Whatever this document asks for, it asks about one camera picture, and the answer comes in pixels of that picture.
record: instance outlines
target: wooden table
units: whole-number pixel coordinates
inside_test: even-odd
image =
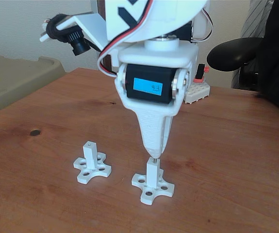
[[[88,140],[112,173],[84,185],[73,162]],[[113,79],[79,68],[0,111],[0,232],[279,233],[279,109],[254,92],[182,106],[161,156],[175,193],[152,206],[131,185],[147,160]]]

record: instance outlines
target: white wire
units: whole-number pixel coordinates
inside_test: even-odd
[[[151,13],[151,9],[152,9],[152,7],[153,7],[153,4],[154,4],[154,1],[152,2],[151,6],[150,6],[150,9],[149,9],[149,11],[148,11],[148,13],[147,13],[147,16],[146,16],[146,18],[144,19],[143,23],[142,23],[134,32],[132,32],[132,33],[130,33],[129,35],[127,35],[127,36],[121,38],[120,40],[118,40],[118,41],[117,41],[115,44],[113,44],[104,54],[102,54],[102,55],[98,58],[98,60],[97,60],[97,67],[99,68],[99,70],[100,70],[101,72],[103,72],[104,74],[106,74],[106,75],[108,75],[108,76],[110,76],[110,77],[116,78],[116,74],[108,73],[108,72],[106,72],[105,70],[103,70],[103,69],[100,67],[100,63],[101,63],[102,59],[103,59],[105,56],[107,56],[116,46],[118,46],[119,44],[123,43],[125,40],[127,40],[127,39],[130,38],[131,36],[133,36],[138,30],[140,30],[140,29],[144,26],[144,24],[146,23],[147,19],[149,18],[149,15],[150,15],[150,13]]]
[[[204,42],[207,41],[213,34],[213,22],[211,20],[211,18],[209,17],[208,13],[204,10],[204,8],[202,9],[203,14],[205,15],[205,17],[207,18],[207,20],[209,21],[212,29],[211,32],[208,34],[207,37],[203,38],[203,39],[191,39],[191,42]]]

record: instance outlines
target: chair armrest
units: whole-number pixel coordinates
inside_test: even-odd
[[[208,64],[220,71],[234,71],[256,57],[262,38],[250,37],[217,45],[207,56]]]

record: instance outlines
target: office chair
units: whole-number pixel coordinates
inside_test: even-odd
[[[256,58],[258,72],[245,74],[244,67]],[[279,107],[279,0],[274,1],[263,38],[241,38],[216,46],[207,57],[217,70],[240,69],[239,85],[259,91]]]
[[[258,69],[246,71],[245,67],[256,58],[257,49],[263,38],[249,37],[222,43],[208,54],[208,64],[220,71],[239,70],[238,80],[232,80],[236,89],[258,90]]]

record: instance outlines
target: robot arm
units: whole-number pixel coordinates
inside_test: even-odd
[[[213,31],[205,37],[207,22],[212,24],[207,13],[210,1],[107,0],[105,4],[106,21],[91,13],[65,17],[54,25],[46,21],[40,41],[68,42],[76,55],[90,45],[101,51],[98,67],[115,78],[123,105],[136,113],[144,146],[152,157],[147,175],[135,174],[132,179],[143,190],[141,201],[152,204],[156,196],[171,197],[174,192],[174,185],[162,179],[158,158],[189,86],[203,77],[197,72],[197,42],[205,41]],[[185,29],[189,36],[177,37]],[[101,63],[108,54],[117,73]]]

